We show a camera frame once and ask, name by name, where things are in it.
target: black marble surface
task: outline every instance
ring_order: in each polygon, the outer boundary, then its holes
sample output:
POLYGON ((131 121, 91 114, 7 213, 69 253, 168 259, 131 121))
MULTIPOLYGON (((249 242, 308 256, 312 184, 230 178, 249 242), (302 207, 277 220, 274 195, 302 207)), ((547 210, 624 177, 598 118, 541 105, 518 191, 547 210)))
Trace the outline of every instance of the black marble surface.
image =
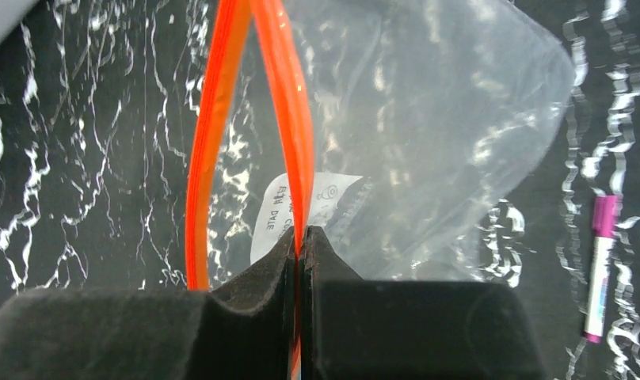
MULTIPOLYGON (((482 221, 482 270, 522 298, 550 378, 637 379, 640 0, 516 6, 564 43, 578 86, 542 164, 482 221), (601 192, 623 208, 594 345, 581 328, 601 192)), ((208 0, 41 2, 0 47, 0 305, 34 287, 185 286, 214 12, 208 0)))

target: orange strip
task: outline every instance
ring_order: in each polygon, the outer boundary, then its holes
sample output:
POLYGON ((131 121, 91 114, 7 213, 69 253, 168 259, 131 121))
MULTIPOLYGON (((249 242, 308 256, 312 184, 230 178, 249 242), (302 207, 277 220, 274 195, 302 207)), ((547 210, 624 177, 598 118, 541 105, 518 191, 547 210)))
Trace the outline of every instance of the orange strip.
POLYGON ((208 289, 208 207, 219 144, 250 25, 247 0, 219 2, 189 164, 185 221, 187 288, 208 289))
POLYGON ((292 377, 301 368, 301 313, 299 304, 299 252, 313 191, 313 125, 310 117, 306 83, 292 39, 290 20, 280 0, 250 2, 269 87, 276 110, 280 139, 288 171, 292 211, 295 222, 295 346, 292 377))

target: marker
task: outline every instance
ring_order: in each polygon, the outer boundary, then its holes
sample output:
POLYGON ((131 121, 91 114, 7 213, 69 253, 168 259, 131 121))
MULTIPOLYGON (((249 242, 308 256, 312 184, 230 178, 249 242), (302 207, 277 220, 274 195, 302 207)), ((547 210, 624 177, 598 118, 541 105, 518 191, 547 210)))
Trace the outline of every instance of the marker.
POLYGON ((589 307, 584 328, 586 339, 599 343, 604 327, 604 307, 609 280, 609 253, 614 246, 614 225, 618 196, 599 196, 595 201, 592 227, 595 233, 595 257, 589 289, 589 307))

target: marble countertop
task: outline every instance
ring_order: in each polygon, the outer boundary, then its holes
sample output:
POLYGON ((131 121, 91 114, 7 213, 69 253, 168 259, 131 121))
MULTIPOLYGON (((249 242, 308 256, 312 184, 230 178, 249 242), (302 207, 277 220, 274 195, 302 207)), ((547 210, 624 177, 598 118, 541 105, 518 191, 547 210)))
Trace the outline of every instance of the marble countertop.
MULTIPOLYGON (((640 0, 516 6, 563 42, 577 86, 539 168, 481 222, 482 271, 523 300, 550 378, 640 379, 640 0), (606 337, 589 344, 598 192, 623 206, 606 337)), ((208 0, 41 2, 0 46, 0 305, 34 287, 185 287, 214 12, 208 0)))

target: plastic bag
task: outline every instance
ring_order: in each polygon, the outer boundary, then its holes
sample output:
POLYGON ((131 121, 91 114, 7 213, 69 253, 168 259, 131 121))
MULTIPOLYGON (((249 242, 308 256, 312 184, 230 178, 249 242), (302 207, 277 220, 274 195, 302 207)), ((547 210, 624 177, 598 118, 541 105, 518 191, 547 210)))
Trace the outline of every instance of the plastic bag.
MULTIPOLYGON (((558 130, 560 43, 502 0, 285 6, 313 118, 308 223, 365 278, 478 279, 472 227, 558 130)), ((218 283, 294 224, 264 72, 251 30, 212 187, 218 283)))

